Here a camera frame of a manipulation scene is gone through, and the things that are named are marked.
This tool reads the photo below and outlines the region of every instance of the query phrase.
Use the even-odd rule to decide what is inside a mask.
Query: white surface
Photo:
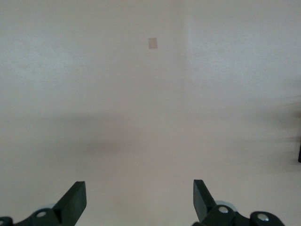
[[[0,215],[85,180],[77,225],[190,226],[203,179],[300,225],[300,21],[298,0],[2,0]]]

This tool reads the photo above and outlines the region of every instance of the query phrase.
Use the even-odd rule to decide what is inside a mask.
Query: small tag
[[[149,38],[149,48],[158,48],[157,38]]]

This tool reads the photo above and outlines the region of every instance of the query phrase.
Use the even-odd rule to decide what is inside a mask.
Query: black plastic part
[[[299,158],[298,158],[298,162],[301,162],[301,146],[300,146],[300,151],[299,151]]]
[[[11,226],[13,225],[13,219],[10,217],[1,217],[0,218],[1,226]]]
[[[76,182],[52,209],[38,210],[16,224],[12,218],[2,217],[1,226],[74,226],[86,205],[85,182]]]
[[[254,212],[248,219],[228,206],[216,205],[203,180],[194,180],[193,204],[199,218],[193,226],[285,226],[271,213]],[[227,208],[227,213],[219,210],[222,206]],[[258,214],[265,214],[269,220],[259,219]]]
[[[85,182],[76,182],[52,208],[63,226],[73,226],[86,208]]]
[[[258,218],[259,214],[266,215],[269,220],[268,221],[262,221]],[[253,226],[284,226],[284,224],[281,222],[281,220],[276,217],[275,215],[268,213],[268,212],[253,212],[250,216],[251,225]]]
[[[200,222],[202,222],[207,216],[207,213],[216,206],[203,180],[194,180],[193,182],[193,205]]]
[[[207,214],[205,219],[201,222],[202,226],[232,226],[234,223],[235,212],[230,208],[228,213],[222,213],[219,211],[221,205],[214,206]]]

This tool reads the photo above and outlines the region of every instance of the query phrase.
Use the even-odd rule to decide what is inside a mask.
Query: metal screw head
[[[262,221],[269,221],[269,218],[267,215],[260,213],[257,215],[258,219],[262,220]]]
[[[221,212],[221,213],[229,213],[229,210],[224,207],[224,206],[221,206],[220,208],[218,208],[218,210]]]
[[[38,218],[41,218],[41,217],[43,217],[43,216],[45,216],[45,215],[46,215],[46,212],[43,211],[43,212],[38,213],[38,214],[37,214],[37,217],[38,217]]]

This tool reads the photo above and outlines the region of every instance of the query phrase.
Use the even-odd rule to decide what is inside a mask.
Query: screw
[[[220,208],[218,208],[218,210],[221,212],[221,213],[229,213],[229,210],[224,207],[224,206],[221,206]]]
[[[268,216],[263,213],[258,214],[257,217],[262,221],[269,221]]]
[[[43,217],[43,216],[45,216],[45,215],[46,215],[46,212],[43,211],[43,212],[38,213],[38,214],[37,214],[37,217],[38,217],[38,218],[41,218],[41,217]]]

